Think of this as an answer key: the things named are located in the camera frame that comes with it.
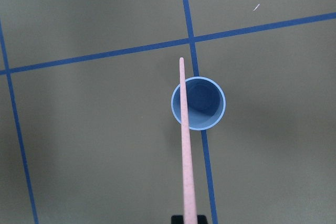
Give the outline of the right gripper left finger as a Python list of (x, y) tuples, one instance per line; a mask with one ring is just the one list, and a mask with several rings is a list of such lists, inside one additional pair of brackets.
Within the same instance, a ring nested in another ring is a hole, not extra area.
[(183, 215), (172, 215), (171, 216), (171, 224), (184, 224)]

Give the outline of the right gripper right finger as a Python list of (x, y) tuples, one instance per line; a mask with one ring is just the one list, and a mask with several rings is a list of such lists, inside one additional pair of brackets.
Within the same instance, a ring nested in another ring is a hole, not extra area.
[(207, 217), (205, 215), (197, 215), (197, 224), (207, 224)]

